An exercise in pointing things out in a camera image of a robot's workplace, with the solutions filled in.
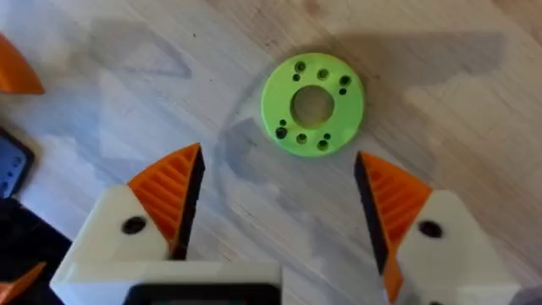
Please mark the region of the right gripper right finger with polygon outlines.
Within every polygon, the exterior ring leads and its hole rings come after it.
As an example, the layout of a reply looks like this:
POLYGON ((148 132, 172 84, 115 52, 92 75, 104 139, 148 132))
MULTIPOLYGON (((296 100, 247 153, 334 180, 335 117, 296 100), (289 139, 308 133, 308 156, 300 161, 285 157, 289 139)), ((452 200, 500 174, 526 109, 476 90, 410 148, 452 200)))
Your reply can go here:
POLYGON ((509 304, 520 285, 452 191, 359 152, 354 176, 389 304, 509 304))

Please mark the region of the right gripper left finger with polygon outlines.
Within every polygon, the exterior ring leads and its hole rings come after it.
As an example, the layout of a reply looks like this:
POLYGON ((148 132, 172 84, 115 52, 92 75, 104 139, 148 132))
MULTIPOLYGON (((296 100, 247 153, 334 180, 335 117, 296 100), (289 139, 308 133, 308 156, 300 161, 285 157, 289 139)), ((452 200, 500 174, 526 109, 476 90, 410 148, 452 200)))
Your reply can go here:
POLYGON ((98 198, 63 260, 76 265, 184 259, 205 171, 199 143, 98 198))

